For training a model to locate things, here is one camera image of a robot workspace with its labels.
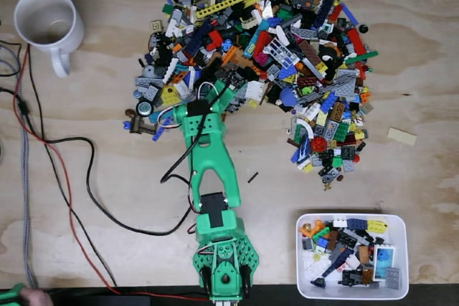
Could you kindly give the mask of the person's hand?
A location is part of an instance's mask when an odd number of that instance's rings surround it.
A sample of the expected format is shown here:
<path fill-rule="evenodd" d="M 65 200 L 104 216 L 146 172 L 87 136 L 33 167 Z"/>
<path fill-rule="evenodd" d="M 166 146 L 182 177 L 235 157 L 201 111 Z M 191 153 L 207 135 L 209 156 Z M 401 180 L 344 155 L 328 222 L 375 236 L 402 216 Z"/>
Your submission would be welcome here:
<path fill-rule="evenodd" d="M 27 306 L 53 306 L 51 297 L 43 290 L 23 287 L 19 292 L 24 305 Z"/>

